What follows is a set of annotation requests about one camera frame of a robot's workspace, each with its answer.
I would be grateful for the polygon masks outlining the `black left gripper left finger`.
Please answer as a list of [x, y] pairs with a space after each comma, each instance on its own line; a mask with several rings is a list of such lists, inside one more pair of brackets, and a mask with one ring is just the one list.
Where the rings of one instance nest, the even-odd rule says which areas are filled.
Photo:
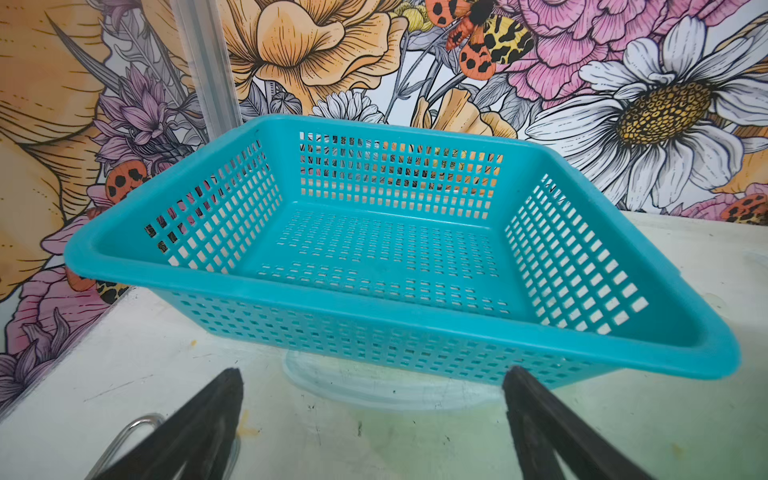
[[165, 420], [147, 417], [155, 430], [110, 461], [129, 433], [124, 429], [92, 469], [94, 479], [228, 479], [240, 450], [237, 428], [244, 396], [242, 375], [227, 368]]

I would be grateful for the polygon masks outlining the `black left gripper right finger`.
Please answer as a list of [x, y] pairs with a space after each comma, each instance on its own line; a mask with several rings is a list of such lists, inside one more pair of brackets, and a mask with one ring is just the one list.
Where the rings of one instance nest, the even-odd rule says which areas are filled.
[[525, 479], [563, 479], [564, 462], [579, 479], [648, 479], [525, 368], [515, 366], [502, 389], [507, 420]]

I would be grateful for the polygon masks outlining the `clear plastic lid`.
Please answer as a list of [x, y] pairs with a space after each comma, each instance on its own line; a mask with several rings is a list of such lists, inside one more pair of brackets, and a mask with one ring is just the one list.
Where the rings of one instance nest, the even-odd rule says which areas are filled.
[[502, 398], [498, 386], [298, 351], [285, 354], [286, 377], [316, 396], [386, 411], [458, 410]]

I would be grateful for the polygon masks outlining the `teal plastic basket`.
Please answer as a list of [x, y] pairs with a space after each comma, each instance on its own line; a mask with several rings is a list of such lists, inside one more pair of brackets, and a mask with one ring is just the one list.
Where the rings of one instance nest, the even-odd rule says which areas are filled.
[[741, 362], [680, 271], [523, 141], [263, 116], [131, 191], [64, 259], [215, 335], [457, 380], [711, 380]]

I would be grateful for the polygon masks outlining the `left aluminium frame post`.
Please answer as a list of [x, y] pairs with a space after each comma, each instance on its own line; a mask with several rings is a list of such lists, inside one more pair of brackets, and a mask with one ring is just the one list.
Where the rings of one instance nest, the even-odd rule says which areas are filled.
[[210, 140], [242, 125], [216, 1], [170, 2]]

